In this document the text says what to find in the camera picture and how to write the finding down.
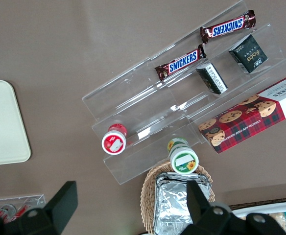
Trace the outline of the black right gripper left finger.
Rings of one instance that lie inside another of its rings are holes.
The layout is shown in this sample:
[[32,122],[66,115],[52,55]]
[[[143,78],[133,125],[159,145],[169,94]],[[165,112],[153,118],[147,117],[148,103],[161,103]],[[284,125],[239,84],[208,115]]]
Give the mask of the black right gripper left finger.
[[0,218],[0,235],[60,235],[77,206],[77,183],[67,181],[43,208],[30,209],[6,224]]

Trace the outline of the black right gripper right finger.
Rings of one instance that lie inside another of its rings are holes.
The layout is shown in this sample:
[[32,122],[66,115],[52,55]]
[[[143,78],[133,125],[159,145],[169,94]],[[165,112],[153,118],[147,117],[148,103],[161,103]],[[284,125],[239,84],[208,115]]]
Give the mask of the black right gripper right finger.
[[210,203],[198,183],[187,182],[187,206],[193,223],[183,235],[285,235],[272,217],[250,213],[245,220],[236,217],[223,203]]

